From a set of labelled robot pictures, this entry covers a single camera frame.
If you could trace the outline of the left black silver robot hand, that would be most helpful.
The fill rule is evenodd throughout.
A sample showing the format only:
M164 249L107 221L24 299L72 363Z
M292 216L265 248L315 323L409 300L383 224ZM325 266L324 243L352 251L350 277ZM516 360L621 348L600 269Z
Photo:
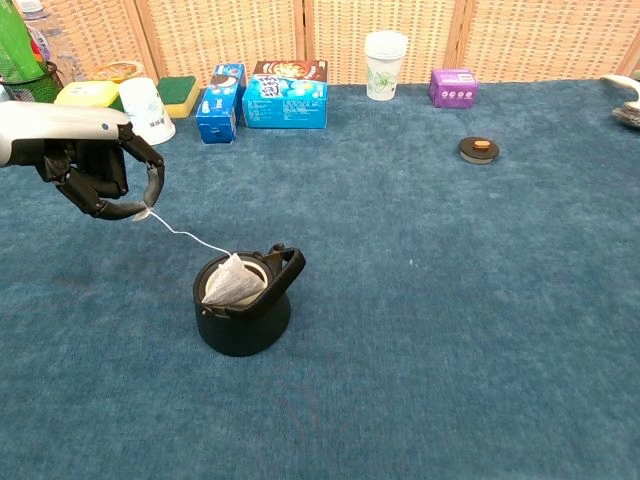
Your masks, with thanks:
M129 191L124 155L145 165L140 201ZM129 117L106 107L0 102L0 168L33 167L83 213L120 220L152 210L164 185L164 159L134 132Z

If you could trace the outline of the tea bag with string tag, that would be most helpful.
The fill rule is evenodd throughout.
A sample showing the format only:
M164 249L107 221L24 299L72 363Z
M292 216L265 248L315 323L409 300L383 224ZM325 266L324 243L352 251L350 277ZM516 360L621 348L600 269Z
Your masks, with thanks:
M133 216L138 222L152 216L172 234L185 235L200 245L222 253L222 260L213 272L204 275L204 296L201 302L216 307L246 306L267 287L267 277L261 267L243 260L238 253L211 245L191 232L175 230L162 217L147 208Z

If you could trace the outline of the black cast iron teapot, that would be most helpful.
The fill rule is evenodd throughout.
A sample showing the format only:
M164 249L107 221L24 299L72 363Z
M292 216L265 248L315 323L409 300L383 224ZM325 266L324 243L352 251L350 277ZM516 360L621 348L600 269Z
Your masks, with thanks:
M291 305L286 290L302 272L306 260L294 247L275 244L268 253L241 251L245 268L264 289L228 306L204 302L214 273L224 262L219 256L205 264L193 284L198 332L214 350L227 356L257 354L275 343L288 327Z

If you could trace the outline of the black lid orange knob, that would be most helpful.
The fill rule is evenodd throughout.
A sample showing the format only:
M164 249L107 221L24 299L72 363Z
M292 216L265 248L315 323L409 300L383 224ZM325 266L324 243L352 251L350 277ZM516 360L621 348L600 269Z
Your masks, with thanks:
M493 140L484 137L463 138L458 148L464 160L476 165L490 164L500 154L499 146Z

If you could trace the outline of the dark mesh pen holder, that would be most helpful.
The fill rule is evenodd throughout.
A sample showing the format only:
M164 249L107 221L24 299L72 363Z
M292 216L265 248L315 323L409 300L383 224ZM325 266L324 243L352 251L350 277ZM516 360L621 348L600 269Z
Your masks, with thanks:
M47 71L38 78L23 82L8 82L0 79L11 100L24 102L53 103L63 89L55 63L46 63Z

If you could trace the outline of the green tub with yellow lid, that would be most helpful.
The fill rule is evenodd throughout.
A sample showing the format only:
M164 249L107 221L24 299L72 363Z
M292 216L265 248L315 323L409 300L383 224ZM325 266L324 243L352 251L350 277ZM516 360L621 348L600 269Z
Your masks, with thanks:
M119 85L112 81L79 81L66 85L54 100L55 105L107 107L123 112Z

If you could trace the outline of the orange sealed food cup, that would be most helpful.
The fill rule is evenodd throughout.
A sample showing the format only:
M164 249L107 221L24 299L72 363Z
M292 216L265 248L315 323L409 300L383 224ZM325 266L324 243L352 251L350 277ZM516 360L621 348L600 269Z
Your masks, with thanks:
M94 68L87 78L91 81L111 81L122 83L126 80L145 75L144 65L138 61L122 60Z

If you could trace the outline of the clear plastic water bottle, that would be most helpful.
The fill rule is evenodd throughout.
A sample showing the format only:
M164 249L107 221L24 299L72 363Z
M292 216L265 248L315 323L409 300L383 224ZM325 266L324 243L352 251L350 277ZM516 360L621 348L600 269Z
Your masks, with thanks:
M64 85L84 81L80 63L60 22L41 0L15 0L25 25L46 61L57 66Z

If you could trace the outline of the upturned white paper cup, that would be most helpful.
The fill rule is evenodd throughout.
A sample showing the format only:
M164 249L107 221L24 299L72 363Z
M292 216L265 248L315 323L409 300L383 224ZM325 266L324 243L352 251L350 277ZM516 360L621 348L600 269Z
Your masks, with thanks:
M119 96L133 131L149 145L162 144L175 135L175 125L151 78L139 77L122 82Z

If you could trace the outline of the green and yellow sponge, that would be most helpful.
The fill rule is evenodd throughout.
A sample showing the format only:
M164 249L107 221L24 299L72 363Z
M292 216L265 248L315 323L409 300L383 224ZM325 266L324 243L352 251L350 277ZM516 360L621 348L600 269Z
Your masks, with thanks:
M157 90L172 119L188 118L200 94L198 79L193 76L162 77Z

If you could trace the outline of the narrow blue cookie box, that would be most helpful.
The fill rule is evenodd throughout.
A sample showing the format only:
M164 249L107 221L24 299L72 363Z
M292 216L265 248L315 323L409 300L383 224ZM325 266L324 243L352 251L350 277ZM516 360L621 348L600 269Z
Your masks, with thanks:
M242 97L246 90L245 66L218 64L204 89L196 124L205 144L233 143L244 124Z

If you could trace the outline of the woven folding screen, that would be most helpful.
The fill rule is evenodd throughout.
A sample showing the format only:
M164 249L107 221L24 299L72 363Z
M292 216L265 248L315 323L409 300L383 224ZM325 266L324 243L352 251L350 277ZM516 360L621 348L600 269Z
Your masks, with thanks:
M321 59L366 80L369 32L409 38L400 79L467 67L484 83L640 73L640 0L41 0L84 73L119 60L207 80L219 63Z

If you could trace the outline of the wide blue cookie box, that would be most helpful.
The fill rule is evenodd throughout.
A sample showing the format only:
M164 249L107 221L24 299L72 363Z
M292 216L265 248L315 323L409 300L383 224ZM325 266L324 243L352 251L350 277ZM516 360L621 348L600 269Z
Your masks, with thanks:
M258 61L243 94L249 128L323 129L327 105L325 60Z

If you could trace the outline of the stack of white paper cups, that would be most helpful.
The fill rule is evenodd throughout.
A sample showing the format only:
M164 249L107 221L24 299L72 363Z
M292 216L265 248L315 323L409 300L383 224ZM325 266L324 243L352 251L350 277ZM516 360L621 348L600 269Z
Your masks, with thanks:
M394 98L408 48L408 36L391 30L366 35L367 96L375 101Z

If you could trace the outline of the blue carpet table cover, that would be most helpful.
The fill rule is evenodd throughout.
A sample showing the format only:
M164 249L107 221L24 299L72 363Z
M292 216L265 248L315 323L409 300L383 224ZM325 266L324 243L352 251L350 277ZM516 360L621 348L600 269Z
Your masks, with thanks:
M0 480L640 480L640 132L601 81L332 87L321 130L193 120L155 213L299 249L288 327L200 336L222 253L0 168ZM458 144L484 137L490 164Z

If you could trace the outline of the small purple box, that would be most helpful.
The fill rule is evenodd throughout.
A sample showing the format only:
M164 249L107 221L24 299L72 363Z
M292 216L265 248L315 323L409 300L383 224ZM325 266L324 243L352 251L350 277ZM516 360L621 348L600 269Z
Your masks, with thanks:
M436 108L469 109L475 104L479 83L468 68L431 71L428 94Z

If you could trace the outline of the clear glass dish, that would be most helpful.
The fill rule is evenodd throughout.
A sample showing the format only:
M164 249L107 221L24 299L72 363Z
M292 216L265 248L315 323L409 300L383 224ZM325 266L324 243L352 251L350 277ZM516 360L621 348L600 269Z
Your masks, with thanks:
M625 102L623 105L614 108L611 114L622 124L640 130L640 107L633 106L631 102Z

